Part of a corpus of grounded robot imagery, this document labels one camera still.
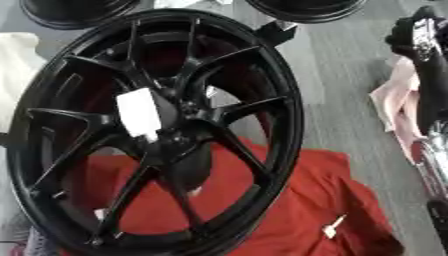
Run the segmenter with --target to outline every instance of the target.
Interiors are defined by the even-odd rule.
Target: wheel spoke
[[[201,25],[201,19],[195,18],[191,21],[191,28],[188,40],[187,57],[194,57],[198,52],[198,30]]]
[[[260,46],[252,46],[252,47],[248,47],[248,48],[236,51],[236,52],[226,54],[226,55],[218,57],[218,58],[208,60],[204,64],[201,65],[200,70],[198,71],[199,74],[196,74],[196,75],[201,75],[201,73],[203,74],[207,70],[210,70],[210,69],[218,67],[218,66],[227,65],[229,63],[234,62],[235,60],[245,60],[246,58],[249,58],[249,57],[253,56],[254,54],[258,53],[259,51],[260,51]]]
[[[222,120],[220,121],[226,125],[229,125],[239,119],[252,114],[278,109],[279,107],[283,106],[283,104],[285,104],[285,101],[287,99],[287,96],[279,96],[252,103],[238,103],[230,106],[225,106],[218,110],[220,113],[222,113]]]
[[[58,159],[50,168],[31,186],[31,191],[39,191],[47,185],[48,181],[60,180],[70,167],[82,158],[88,157],[92,152],[101,148],[101,136],[99,132],[85,131]]]
[[[135,66],[138,65],[143,58],[143,50],[145,43],[143,39],[138,35],[140,27],[140,20],[135,21],[131,28],[131,38],[129,39],[128,56],[127,60],[132,62]]]
[[[158,175],[157,169],[150,165],[150,158],[144,156],[139,166],[133,172],[126,184],[121,188],[117,197],[107,209],[104,219],[100,222],[93,239],[103,236],[107,232],[115,231],[125,210],[140,194],[143,188]]]
[[[266,166],[247,148],[243,142],[229,129],[213,125],[212,134],[214,139],[234,153],[238,158],[246,163],[251,169],[255,178],[255,183],[266,180],[269,176]]]
[[[115,125],[115,122],[116,122],[116,118],[113,115],[86,113],[86,112],[61,110],[61,109],[53,109],[53,108],[29,108],[28,114],[33,119],[39,119],[40,117],[43,117],[43,115],[45,115],[45,114],[50,114],[50,115],[54,115],[54,116],[70,117],[70,118],[74,118],[77,120],[87,122],[89,124],[90,128],[92,128],[93,124],[101,124],[103,126],[112,126],[112,125]]]
[[[63,152],[58,159],[45,171],[45,173],[32,185],[32,191],[42,189],[42,185],[49,180],[58,180],[70,170],[74,163],[87,157],[90,153],[104,145],[104,138],[108,129],[116,125],[116,119],[112,115],[92,114],[69,110],[30,108],[29,115],[33,119],[40,119],[45,114],[56,117],[68,117],[87,123],[87,128],[75,140],[75,142]]]
[[[65,57],[75,65],[79,65],[85,68],[102,69],[108,72],[113,72],[115,74],[123,73],[123,66],[120,63],[114,63],[110,61],[97,60],[92,58],[87,58],[83,56],[68,55]]]
[[[196,210],[190,203],[188,198],[188,194],[182,185],[176,180],[174,177],[166,177],[167,186],[173,198],[178,203],[179,207],[184,212],[185,216],[190,223],[190,230],[193,233],[204,233],[202,230],[203,221],[201,217],[198,215]]]
[[[255,53],[258,53],[260,46],[253,46],[245,48],[236,52],[226,54],[221,57],[212,58],[209,60],[199,60],[192,56],[187,56],[187,60],[179,72],[175,84],[177,94],[181,97],[186,91],[186,87],[191,83],[194,84],[196,79],[200,79],[203,76],[207,76],[211,73],[214,74],[221,70],[225,65],[234,62],[235,60],[244,60]]]

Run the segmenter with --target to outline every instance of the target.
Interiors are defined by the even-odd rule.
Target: white label
[[[162,128],[157,106],[149,88],[118,95],[120,119],[132,137],[145,136],[149,142],[157,140]]]

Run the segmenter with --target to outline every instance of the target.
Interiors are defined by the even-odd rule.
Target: small white object
[[[149,88],[118,95],[118,112],[124,127],[132,137],[145,136],[149,142],[158,139],[162,122]]]
[[[232,4],[233,0],[216,0],[220,4]]]
[[[207,91],[205,92],[205,95],[207,96],[207,98],[211,98],[213,96],[215,96],[218,93],[218,90],[216,89],[216,87],[213,87],[211,85],[209,85],[207,87]]]
[[[98,218],[98,220],[104,220],[104,217],[106,216],[106,209],[97,209],[94,211],[95,216]]]
[[[195,189],[195,190],[193,190],[193,191],[191,191],[191,192],[188,192],[188,195],[191,196],[191,197],[196,197],[196,196],[198,196],[201,192],[202,192],[202,187],[198,187],[197,189]]]
[[[347,217],[347,215],[342,215],[341,217],[339,217],[333,224],[325,226],[322,231],[324,232],[325,236],[328,237],[328,239],[333,239],[337,232],[336,232],[336,228],[341,225],[341,223],[344,221],[345,217]]]
[[[201,2],[201,0],[156,0],[154,8],[185,8],[197,2]],[[233,0],[216,0],[216,2],[225,5],[232,4]]]

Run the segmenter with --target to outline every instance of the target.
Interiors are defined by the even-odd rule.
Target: wheel rim
[[[349,16],[360,10],[367,0],[341,1],[268,1],[247,0],[252,6],[280,20],[322,23]]]
[[[231,50],[199,56],[196,48],[207,45],[208,37],[210,42],[231,46]],[[183,62],[174,68],[177,72],[164,70],[161,62],[155,73],[150,65],[142,64],[144,60],[139,58],[145,56],[146,50],[173,42],[185,46],[182,48],[185,56],[180,54]],[[238,81],[241,72],[249,72],[249,80]],[[104,82],[102,75],[113,79]],[[107,86],[94,88],[96,94],[89,89],[101,81]],[[202,97],[202,85],[206,83],[231,92],[242,103],[220,108],[208,106]],[[109,98],[141,87],[150,87],[176,110],[176,121],[158,132],[157,143],[162,149],[156,155],[174,152],[168,159],[154,160],[145,141],[130,138],[111,106],[114,103]],[[188,102],[194,103],[193,110],[185,106]],[[8,164],[13,187],[37,227],[65,248],[82,255],[221,253],[254,228],[284,187],[302,142],[301,104],[291,71],[276,50],[257,38],[254,31],[233,20],[187,10],[157,10],[123,17],[69,45],[42,70],[24,94],[10,131]],[[254,113],[269,134],[269,153],[264,163],[228,128],[233,121]],[[49,127],[55,130],[57,139],[46,146],[43,138]],[[67,135],[68,128],[76,136]],[[173,136],[179,132],[191,142],[186,147],[173,142]],[[168,169],[210,140],[241,158],[250,167],[255,184],[234,205],[202,223],[189,205],[185,189],[159,170]],[[69,197],[61,183],[70,167],[83,163],[92,152],[105,146],[119,148],[140,165],[111,202],[106,217],[92,228],[75,220],[73,213],[61,206]],[[44,168],[48,148],[53,149],[54,159]],[[118,222],[130,202],[149,181],[162,178],[171,182],[169,192],[181,206],[190,227],[152,236],[118,230]]]

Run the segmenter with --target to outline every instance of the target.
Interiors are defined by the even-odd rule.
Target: black object
[[[297,26],[283,28],[281,21],[272,21],[257,30],[257,35],[272,45],[280,45],[293,39],[296,35]]]
[[[427,137],[414,142],[413,157],[432,198],[427,209],[448,252],[447,162],[440,157],[448,153],[446,35],[446,20],[437,17],[433,7],[425,6],[412,17],[398,20],[386,41],[393,52],[413,61],[420,79],[417,122]]]
[[[414,24],[422,19],[432,19],[435,21],[437,44],[428,51],[428,58],[421,59],[413,45]],[[420,100],[418,104],[417,121],[422,134],[427,134],[430,127],[440,120],[441,115],[448,110],[448,63],[443,55],[443,51],[437,48],[444,48],[446,45],[446,28],[443,30],[437,23],[442,22],[429,6],[420,8],[412,17],[403,18],[397,21],[386,41],[391,45],[392,50],[400,55],[410,58],[416,67],[420,78]]]
[[[258,10],[279,20],[321,23],[346,17],[366,0],[247,0]]]
[[[125,13],[139,0],[20,0],[25,14],[54,29],[84,29]]]
[[[212,107],[205,97],[208,85],[241,103]],[[115,107],[117,94],[146,87],[163,124],[159,140],[151,144],[127,134]],[[264,163],[229,128],[252,114],[269,141]],[[241,242],[277,198],[302,138],[299,89],[271,43],[219,15],[153,10],[96,28],[51,60],[18,104],[7,152],[23,209],[64,248],[98,256],[219,255]],[[208,175],[203,167],[209,164],[206,146],[212,141],[246,163],[253,184],[235,204],[203,221],[186,192]],[[105,218],[98,219],[73,202],[67,179],[78,173],[70,170],[82,168],[93,151],[106,146],[140,164]],[[176,168],[196,162],[191,160],[195,155],[203,164]],[[189,228],[147,236],[119,229],[125,210],[149,182],[160,182],[172,194]]]
[[[0,146],[6,146],[7,134],[0,132]]]
[[[448,252],[448,203],[443,199],[431,200],[428,202],[427,208],[442,245]]]

